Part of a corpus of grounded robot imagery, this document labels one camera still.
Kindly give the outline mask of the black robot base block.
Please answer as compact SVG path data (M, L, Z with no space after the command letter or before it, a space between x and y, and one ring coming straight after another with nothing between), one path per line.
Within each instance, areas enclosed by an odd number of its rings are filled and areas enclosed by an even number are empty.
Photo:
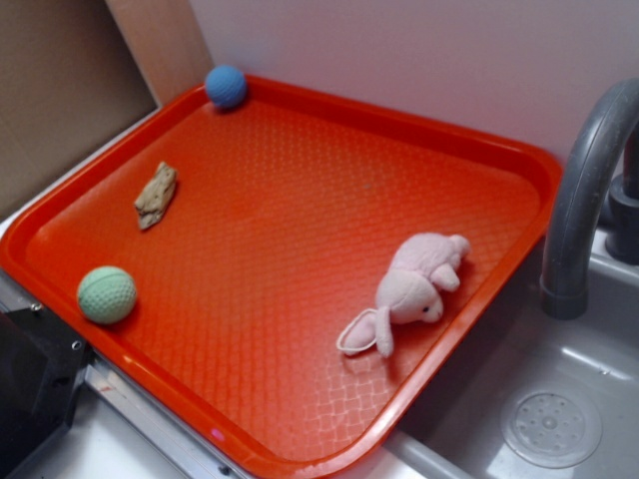
M1 476L11 478L71 428L90 352L50 309L1 314Z

